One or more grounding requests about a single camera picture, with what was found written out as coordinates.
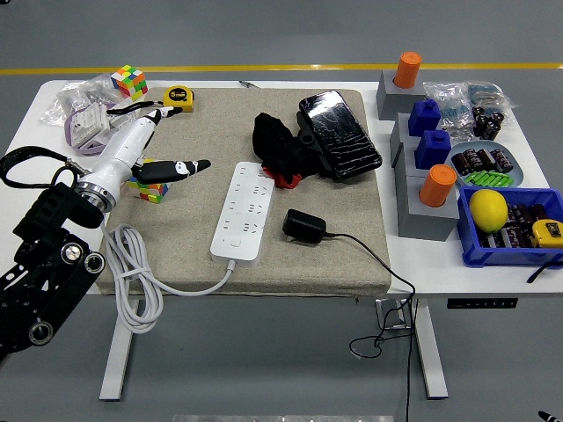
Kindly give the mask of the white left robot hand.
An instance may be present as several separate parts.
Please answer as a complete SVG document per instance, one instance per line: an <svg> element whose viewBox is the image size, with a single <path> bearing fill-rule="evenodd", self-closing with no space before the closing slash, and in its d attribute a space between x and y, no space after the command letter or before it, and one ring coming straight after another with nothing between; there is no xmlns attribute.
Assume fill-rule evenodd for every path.
<svg viewBox="0 0 563 422"><path fill-rule="evenodd" d="M121 196L121 185L134 177L144 185L183 180L206 170L210 161L155 161L145 164L143 152L163 118L180 113L179 107L161 107L135 120L113 136L91 173L80 178L77 191L107 210Z"/></svg>

